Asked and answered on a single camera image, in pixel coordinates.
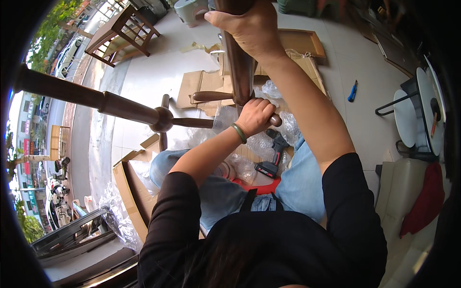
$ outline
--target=white leather sofa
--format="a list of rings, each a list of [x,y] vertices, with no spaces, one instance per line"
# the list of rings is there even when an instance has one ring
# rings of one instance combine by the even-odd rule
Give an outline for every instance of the white leather sofa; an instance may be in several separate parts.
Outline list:
[[[399,236],[403,219],[423,188],[427,166],[427,162],[408,158],[383,162],[376,213],[381,219],[388,256],[380,288],[405,287],[432,246],[438,217],[414,235],[408,233],[402,239]]]

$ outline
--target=blue jeans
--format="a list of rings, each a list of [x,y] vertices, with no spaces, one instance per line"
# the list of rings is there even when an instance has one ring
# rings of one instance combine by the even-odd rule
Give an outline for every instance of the blue jeans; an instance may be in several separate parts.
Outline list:
[[[188,150],[163,151],[150,168],[150,179],[160,188],[163,179],[176,161]],[[296,211],[320,223],[325,213],[322,175],[309,146],[301,137],[295,145],[291,168],[281,175],[275,190],[285,211]],[[211,174],[199,188],[202,216],[200,224],[209,231],[220,219],[236,213],[245,200],[247,191],[240,185]],[[270,194],[257,195],[251,211],[275,211],[276,201]]]

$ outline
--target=green plastic stool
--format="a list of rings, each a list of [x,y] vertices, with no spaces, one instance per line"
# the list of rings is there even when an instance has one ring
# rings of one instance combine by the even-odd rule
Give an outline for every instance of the green plastic stool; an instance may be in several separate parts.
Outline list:
[[[278,11],[282,14],[305,14],[308,17],[315,16],[316,0],[277,0]]]

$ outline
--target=black metal table leg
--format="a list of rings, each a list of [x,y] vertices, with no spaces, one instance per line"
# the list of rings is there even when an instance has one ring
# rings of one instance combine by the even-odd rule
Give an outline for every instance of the black metal table leg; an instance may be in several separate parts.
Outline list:
[[[386,105],[381,106],[380,108],[376,109],[376,110],[375,110],[375,113],[376,113],[376,115],[379,115],[379,116],[384,116],[384,115],[388,115],[388,114],[394,113],[394,110],[390,110],[390,111],[387,111],[387,112],[385,112],[385,113],[380,113],[380,112],[378,112],[378,111],[381,110],[381,109],[387,108],[387,107],[389,107],[389,106],[391,106],[391,105],[394,105],[395,103],[399,103],[400,101],[404,101],[405,99],[408,99],[408,98],[410,98],[410,97],[413,97],[413,96],[415,96],[415,95],[417,95],[417,94],[419,94],[419,92],[418,92],[418,91],[415,91],[415,92],[413,92],[413,93],[411,93],[411,94],[408,94],[408,95],[405,96],[405,97],[402,97],[402,98],[400,98],[400,99],[398,99],[398,100],[392,101],[391,103],[386,104]]]

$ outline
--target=jade bangle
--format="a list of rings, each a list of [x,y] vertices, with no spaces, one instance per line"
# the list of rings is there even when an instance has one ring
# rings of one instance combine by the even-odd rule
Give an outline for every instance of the jade bangle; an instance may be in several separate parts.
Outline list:
[[[245,133],[242,131],[242,129],[240,129],[240,127],[238,127],[237,124],[235,124],[235,123],[232,123],[230,126],[233,127],[235,129],[235,131],[237,131],[238,135],[242,139],[242,143],[246,144],[247,143],[247,138],[245,137]]]

